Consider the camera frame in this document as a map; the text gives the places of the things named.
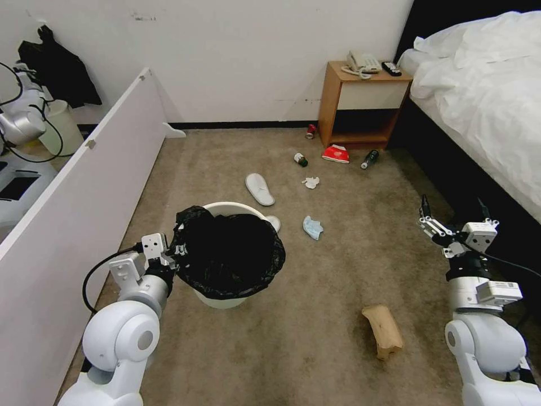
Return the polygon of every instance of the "baseboard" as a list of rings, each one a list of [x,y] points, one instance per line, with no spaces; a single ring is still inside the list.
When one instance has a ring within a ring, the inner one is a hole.
[[[255,129],[255,128],[306,128],[308,124],[317,124],[316,120],[302,121],[223,121],[223,122],[172,122],[176,130],[209,129]]]

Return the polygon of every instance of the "white bedsheet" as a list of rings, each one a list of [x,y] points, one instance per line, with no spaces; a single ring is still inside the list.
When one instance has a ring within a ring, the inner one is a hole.
[[[412,76],[415,76],[415,72],[417,72],[417,69],[419,68],[421,63],[427,61],[434,61],[437,59],[438,58],[436,56],[432,56],[430,54],[426,54],[425,52],[421,52],[411,48],[404,51],[404,53],[398,60],[397,65],[402,71]]]
[[[527,22],[541,27],[541,13],[528,14]],[[514,26],[518,19],[515,13],[462,27],[467,41],[453,38],[450,56],[423,60],[409,52],[401,62],[415,71],[411,99],[541,222],[541,29],[525,32]],[[514,32],[520,52],[513,48]],[[510,50],[488,42],[502,33],[511,36],[504,44]]]

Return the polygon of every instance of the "white partition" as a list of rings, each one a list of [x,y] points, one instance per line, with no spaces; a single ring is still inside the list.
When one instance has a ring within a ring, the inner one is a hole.
[[[144,69],[0,245],[0,403],[52,405],[90,312],[88,270],[115,252],[163,142]],[[107,270],[89,284],[94,303]]]

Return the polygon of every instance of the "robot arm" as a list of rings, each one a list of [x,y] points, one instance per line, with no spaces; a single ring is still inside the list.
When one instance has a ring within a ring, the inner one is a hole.
[[[503,306],[522,294],[516,283],[490,280],[482,253],[498,234],[498,222],[482,208],[485,220],[466,223],[460,232],[431,217],[426,196],[419,209],[419,226],[442,246],[450,263],[446,278],[453,320],[445,328],[445,340],[462,377],[462,400],[465,406],[541,405],[524,339],[499,317]]]
[[[32,81],[24,64],[15,66],[21,94],[15,100],[1,105],[0,135],[10,147],[24,145],[40,137],[46,130],[42,115],[33,105],[41,105],[48,91]]]
[[[139,388],[158,344],[175,263],[165,254],[163,234],[144,236],[141,244],[144,256],[125,254],[109,262],[120,287],[118,302],[88,323],[82,341],[85,365],[59,406],[143,406]]]

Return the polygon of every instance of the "blue face mask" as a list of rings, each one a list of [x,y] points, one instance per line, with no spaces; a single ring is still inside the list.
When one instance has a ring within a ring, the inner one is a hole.
[[[323,232],[323,227],[318,221],[312,220],[310,216],[306,216],[303,221],[303,229],[308,233],[310,237],[314,240],[320,239],[320,233]]]

